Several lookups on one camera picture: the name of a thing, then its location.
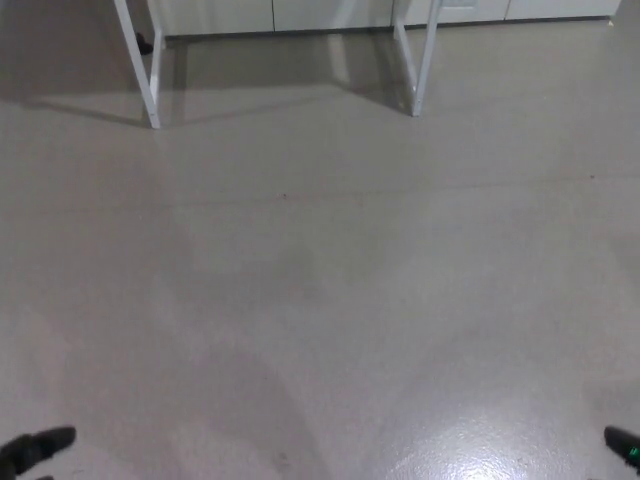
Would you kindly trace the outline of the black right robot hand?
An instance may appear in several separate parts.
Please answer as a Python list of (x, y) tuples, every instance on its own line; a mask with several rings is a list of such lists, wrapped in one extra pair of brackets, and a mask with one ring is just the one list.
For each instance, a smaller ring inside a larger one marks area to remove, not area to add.
[(639, 436), (615, 426), (604, 429), (606, 446), (625, 464), (639, 472)]

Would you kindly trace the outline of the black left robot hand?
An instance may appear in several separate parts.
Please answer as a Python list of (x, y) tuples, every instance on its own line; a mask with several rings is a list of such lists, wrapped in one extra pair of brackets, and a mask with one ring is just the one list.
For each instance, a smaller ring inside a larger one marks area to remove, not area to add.
[(76, 438), (77, 429), (70, 425), (15, 437), (1, 446), (1, 479), (17, 479), (69, 449)]

